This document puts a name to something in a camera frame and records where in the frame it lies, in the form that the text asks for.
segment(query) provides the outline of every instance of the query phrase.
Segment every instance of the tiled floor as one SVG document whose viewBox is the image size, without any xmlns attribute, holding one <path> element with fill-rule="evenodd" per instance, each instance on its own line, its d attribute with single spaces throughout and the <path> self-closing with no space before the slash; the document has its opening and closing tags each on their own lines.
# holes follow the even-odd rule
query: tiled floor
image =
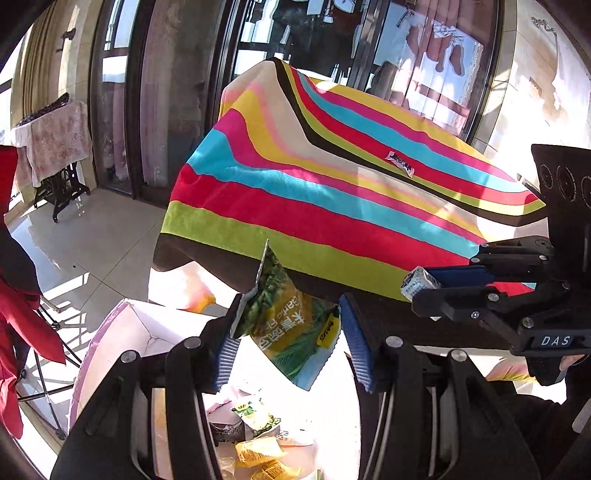
<svg viewBox="0 0 591 480">
<path fill-rule="evenodd" d="M 165 210 L 107 190 L 82 196 L 51 219 L 52 205 L 31 209 L 10 223 L 12 236 L 35 262 L 41 291 L 61 309 L 50 312 L 59 334 L 80 358 L 97 328 L 124 297 L 147 300 L 152 255 Z M 24 385 L 40 388 L 32 355 Z M 41 361 L 47 388 L 70 384 L 77 369 Z M 62 428 L 72 391 L 52 396 Z M 45 400 L 35 406 L 51 418 Z"/>
</svg>

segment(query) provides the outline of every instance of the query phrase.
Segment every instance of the glass door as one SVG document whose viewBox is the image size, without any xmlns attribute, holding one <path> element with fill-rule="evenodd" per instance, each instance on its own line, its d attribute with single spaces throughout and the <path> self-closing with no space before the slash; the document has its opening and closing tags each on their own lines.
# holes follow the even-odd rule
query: glass door
<svg viewBox="0 0 591 480">
<path fill-rule="evenodd" d="M 125 144 L 129 41 L 139 0 L 103 4 L 91 71 L 92 138 L 99 184 L 132 194 Z"/>
<path fill-rule="evenodd" d="M 498 0 L 391 1 L 365 91 L 466 139 L 495 45 Z"/>
<path fill-rule="evenodd" d="M 141 196 L 166 204 L 205 135 L 210 58 L 224 0 L 156 0 L 139 81 Z"/>
<path fill-rule="evenodd" d="M 347 84 L 369 0 L 249 0 L 233 77 L 277 57 Z"/>
</svg>

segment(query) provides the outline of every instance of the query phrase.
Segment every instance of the floor tile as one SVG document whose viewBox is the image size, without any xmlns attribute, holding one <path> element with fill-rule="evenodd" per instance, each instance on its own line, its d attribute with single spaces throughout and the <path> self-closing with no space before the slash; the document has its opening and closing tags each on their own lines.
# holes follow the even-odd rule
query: floor tile
<svg viewBox="0 0 591 480">
<path fill-rule="evenodd" d="M 65 255 L 103 280 L 157 223 L 165 210 L 114 192 L 97 189 L 83 195 L 51 220 L 51 204 L 26 215 L 16 227 L 30 232 L 35 245 L 54 257 Z"/>
<path fill-rule="evenodd" d="M 100 284 L 82 307 L 82 321 L 88 332 L 95 332 L 107 315 L 123 299 L 123 295 Z"/>
<path fill-rule="evenodd" d="M 148 279 L 161 224 L 153 227 L 107 275 L 104 283 L 134 300 L 148 301 Z"/>
<path fill-rule="evenodd" d="M 13 238 L 31 257 L 43 294 L 55 305 L 80 309 L 99 286 L 100 281 L 72 260 L 67 250 L 40 248 L 37 229 L 26 219 L 13 232 Z"/>
</svg>

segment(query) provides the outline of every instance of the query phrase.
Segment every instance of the colorful striped blanket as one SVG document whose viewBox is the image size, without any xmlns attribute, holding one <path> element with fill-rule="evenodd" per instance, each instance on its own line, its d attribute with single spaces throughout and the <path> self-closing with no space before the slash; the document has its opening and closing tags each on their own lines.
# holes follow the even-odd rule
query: colorful striped blanket
<svg viewBox="0 0 591 480">
<path fill-rule="evenodd" d="M 432 122 L 270 59 L 224 90 L 220 120 L 177 179 L 154 268 L 207 263 L 196 245 L 259 259 L 270 239 L 288 269 L 403 300 L 409 270 L 467 264 L 485 241 L 544 234 L 544 210 Z M 207 270 L 236 283 L 238 256 L 223 258 Z"/>
</svg>

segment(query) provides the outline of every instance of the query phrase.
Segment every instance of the screw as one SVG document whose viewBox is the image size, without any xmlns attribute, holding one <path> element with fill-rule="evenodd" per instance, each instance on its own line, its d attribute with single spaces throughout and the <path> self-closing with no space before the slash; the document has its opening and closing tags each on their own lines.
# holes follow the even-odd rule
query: screw
<svg viewBox="0 0 591 480">
<path fill-rule="evenodd" d="M 532 328 L 534 326 L 534 321 L 530 317 L 525 317 L 521 320 L 521 324 L 525 328 Z"/>
<path fill-rule="evenodd" d="M 183 342 L 183 345 L 188 349 L 198 348 L 201 346 L 201 339 L 199 337 L 189 337 Z"/>
<path fill-rule="evenodd" d="M 138 357 L 138 354 L 133 350 L 127 350 L 121 355 L 121 361 L 125 364 L 130 364 Z"/>
<path fill-rule="evenodd" d="M 388 345 L 390 348 L 400 348 L 402 347 L 403 343 L 404 342 L 400 337 L 396 337 L 394 335 L 386 337 L 386 345 Z"/>
<path fill-rule="evenodd" d="M 452 350 L 452 358 L 456 362 L 465 362 L 468 359 L 468 354 L 464 350 Z"/>
</svg>

